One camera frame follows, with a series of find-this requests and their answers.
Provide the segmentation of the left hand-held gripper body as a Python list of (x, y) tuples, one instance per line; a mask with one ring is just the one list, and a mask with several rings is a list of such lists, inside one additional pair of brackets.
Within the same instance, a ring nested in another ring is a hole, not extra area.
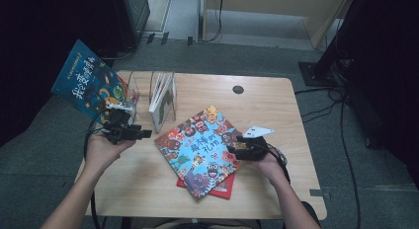
[(104, 127), (107, 130), (107, 138), (113, 144), (122, 140), (140, 140), (142, 138), (141, 126), (133, 123), (134, 109), (124, 104), (112, 104), (106, 102), (109, 118)]

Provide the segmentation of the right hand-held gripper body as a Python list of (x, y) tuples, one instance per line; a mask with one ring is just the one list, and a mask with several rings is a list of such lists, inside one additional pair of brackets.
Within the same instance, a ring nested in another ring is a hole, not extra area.
[(251, 126), (242, 136), (237, 137), (237, 142), (245, 143), (247, 149), (238, 151), (236, 158), (247, 161), (262, 160), (268, 153), (268, 143), (264, 136), (274, 132), (275, 130), (271, 128)]

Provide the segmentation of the grey floor tape piece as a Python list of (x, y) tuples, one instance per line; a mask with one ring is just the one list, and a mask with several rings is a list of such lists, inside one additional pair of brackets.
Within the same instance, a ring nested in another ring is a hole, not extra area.
[(330, 199), (331, 198), (331, 194), (327, 190), (310, 189), (309, 193), (310, 193), (311, 196), (321, 196), (324, 199)]

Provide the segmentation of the light wooden partition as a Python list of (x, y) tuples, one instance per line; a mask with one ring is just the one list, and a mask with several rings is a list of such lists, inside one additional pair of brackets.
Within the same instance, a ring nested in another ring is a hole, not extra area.
[(319, 48), (334, 21), (343, 18), (352, 0), (203, 0), (203, 36), (207, 10), (302, 17), (311, 45)]

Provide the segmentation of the white and green picture book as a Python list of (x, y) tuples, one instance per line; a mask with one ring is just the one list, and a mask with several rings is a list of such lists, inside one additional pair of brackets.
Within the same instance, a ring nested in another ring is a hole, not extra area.
[(149, 112), (156, 132), (169, 113), (176, 114), (176, 82), (174, 72), (153, 71), (149, 85)]

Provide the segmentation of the black cabinet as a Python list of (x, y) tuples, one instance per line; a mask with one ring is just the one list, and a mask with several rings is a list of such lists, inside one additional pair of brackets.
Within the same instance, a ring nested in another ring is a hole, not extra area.
[(150, 15), (148, 0), (114, 0), (122, 50), (136, 48)]

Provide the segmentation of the animal print picture book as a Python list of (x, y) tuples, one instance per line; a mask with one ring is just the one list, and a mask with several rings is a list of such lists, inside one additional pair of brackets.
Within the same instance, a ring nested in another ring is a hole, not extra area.
[(154, 140), (178, 179), (186, 174), (234, 174), (240, 161), (228, 152), (241, 134), (214, 106), (209, 106)]

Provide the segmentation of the black metal stand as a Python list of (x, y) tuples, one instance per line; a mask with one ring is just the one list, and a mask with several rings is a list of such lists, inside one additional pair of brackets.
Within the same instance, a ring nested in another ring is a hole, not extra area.
[(365, 0), (352, 0), (344, 14), (343, 23), (327, 46), (321, 58), (316, 62), (300, 62), (298, 64), (306, 86), (334, 87), (337, 85), (332, 74), (332, 66), (340, 59), (349, 57), (348, 43), (351, 30), (355, 28), (357, 18)]

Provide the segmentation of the clear acrylic book rack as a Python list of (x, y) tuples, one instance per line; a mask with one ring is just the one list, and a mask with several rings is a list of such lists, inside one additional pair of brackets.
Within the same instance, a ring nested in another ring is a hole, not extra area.
[[(119, 75), (127, 82), (128, 87), (137, 95), (136, 122), (142, 123), (145, 127), (152, 127), (153, 131), (156, 132), (149, 112), (149, 85), (152, 72), (153, 71), (120, 71)], [(176, 115), (169, 113), (164, 124), (169, 121), (174, 121), (175, 119)]]

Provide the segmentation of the person's right hand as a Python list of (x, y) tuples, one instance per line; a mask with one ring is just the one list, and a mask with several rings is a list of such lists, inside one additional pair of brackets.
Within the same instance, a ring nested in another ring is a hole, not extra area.
[(276, 186), (289, 183), (286, 174), (279, 163), (280, 160), (281, 158), (277, 152), (270, 152), (262, 160), (247, 161), (247, 164), (256, 167), (273, 186)]

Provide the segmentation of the dark curtain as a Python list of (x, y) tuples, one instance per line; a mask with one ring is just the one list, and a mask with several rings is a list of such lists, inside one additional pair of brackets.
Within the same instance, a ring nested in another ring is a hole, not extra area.
[(103, 31), (106, 0), (0, 0), (0, 147), (24, 132), (77, 40)]
[(419, 187), (419, 0), (354, 0), (350, 82), (380, 120), (377, 138)]

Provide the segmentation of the person's left hand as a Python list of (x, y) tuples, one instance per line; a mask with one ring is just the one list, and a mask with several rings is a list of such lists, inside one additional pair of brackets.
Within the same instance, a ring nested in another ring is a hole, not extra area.
[(113, 144), (102, 135), (92, 137), (88, 141), (83, 173), (87, 176), (100, 178), (106, 169), (134, 144), (135, 140), (123, 140), (120, 143)]

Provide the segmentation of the dark blue monster picture book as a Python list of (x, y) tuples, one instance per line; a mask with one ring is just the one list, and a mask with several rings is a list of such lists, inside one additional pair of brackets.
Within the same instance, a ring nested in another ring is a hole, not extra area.
[(126, 101), (127, 83), (82, 40), (70, 50), (51, 92), (81, 113), (94, 117), (107, 103)]

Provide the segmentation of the red picture book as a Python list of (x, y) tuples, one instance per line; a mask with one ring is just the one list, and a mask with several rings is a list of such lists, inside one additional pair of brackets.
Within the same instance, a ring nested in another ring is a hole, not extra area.
[(194, 198), (202, 198), (213, 195), (224, 199), (230, 199), (234, 174), (186, 174), (177, 180), (177, 186), (187, 189)]

